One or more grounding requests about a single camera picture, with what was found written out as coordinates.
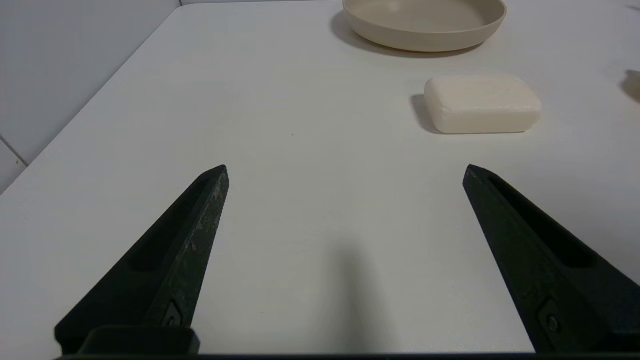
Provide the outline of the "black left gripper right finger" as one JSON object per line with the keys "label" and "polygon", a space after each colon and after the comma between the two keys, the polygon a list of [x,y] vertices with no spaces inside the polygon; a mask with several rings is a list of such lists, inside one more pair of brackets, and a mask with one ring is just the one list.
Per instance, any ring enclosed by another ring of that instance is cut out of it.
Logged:
{"label": "black left gripper right finger", "polygon": [[639,353],[638,284],[496,173],[462,186],[538,354]]}

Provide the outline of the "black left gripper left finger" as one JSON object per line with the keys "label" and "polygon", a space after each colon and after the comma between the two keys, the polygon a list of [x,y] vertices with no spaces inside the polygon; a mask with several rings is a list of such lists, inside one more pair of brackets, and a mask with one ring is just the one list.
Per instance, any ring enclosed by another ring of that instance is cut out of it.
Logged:
{"label": "black left gripper left finger", "polygon": [[54,329],[64,357],[198,353],[192,321],[230,180],[202,173]]}

